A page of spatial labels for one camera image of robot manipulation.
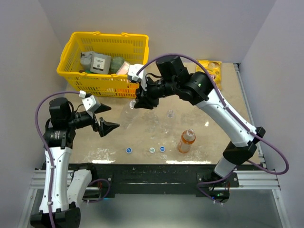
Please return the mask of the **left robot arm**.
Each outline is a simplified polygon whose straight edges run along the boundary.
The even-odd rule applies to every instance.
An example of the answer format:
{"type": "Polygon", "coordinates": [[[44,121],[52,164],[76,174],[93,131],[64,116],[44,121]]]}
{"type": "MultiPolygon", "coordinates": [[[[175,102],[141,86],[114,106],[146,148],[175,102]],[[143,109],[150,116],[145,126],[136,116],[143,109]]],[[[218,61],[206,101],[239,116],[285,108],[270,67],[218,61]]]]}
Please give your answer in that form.
{"type": "Polygon", "coordinates": [[[83,112],[73,109],[65,97],[49,103],[50,119],[43,134],[46,175],[43,199],[37,214],[31,215],[30,224],[35,228],[77,228],[80,225],[82,202],[87,186],[98,182],[96,168],[91,163],[80,165],[67,182],[69,159],[72,154],[76,130],[91,126],[101,137],[106,136],[119,124],[97,119],[96,114],[111,110],[93,96],[82,99],[83,112]]]}

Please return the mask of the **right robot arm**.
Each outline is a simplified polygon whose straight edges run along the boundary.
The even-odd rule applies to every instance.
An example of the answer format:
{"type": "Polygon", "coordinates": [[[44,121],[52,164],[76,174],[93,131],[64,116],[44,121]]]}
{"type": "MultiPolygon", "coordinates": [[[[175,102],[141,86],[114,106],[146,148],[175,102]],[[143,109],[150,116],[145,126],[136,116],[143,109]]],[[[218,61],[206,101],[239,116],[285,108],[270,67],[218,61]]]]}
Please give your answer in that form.
{"type": "Polygon", "coordinates": [[[134,107],[151,110],[158,106],[160,98],[177,95],[213,119],[230,138],[211,178],[214,185],[223,186],[228,174],[254,155],[265,129],[253,126],[230,106],[206,73],[189,73],[179,56],[162,56],[156,65],[160,72],[156,81],[148,77],[144,65],[130,66],[128,79],[140,84],[134,107]]]}

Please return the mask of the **blue Pocari Sweat cap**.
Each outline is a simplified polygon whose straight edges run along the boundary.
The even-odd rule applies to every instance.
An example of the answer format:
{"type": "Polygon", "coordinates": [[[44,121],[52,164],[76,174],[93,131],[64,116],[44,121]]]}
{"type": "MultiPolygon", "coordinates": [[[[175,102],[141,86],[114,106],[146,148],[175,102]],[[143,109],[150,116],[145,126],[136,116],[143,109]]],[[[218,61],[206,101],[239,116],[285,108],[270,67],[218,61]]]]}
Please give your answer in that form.
{"type": "Polygon", "coordinates": [[[132,153],[133,150],[132,150],[132,148],[127,148],[127,149],[126,149],[126,152],[127,152],[127,153],[132,153]]]}

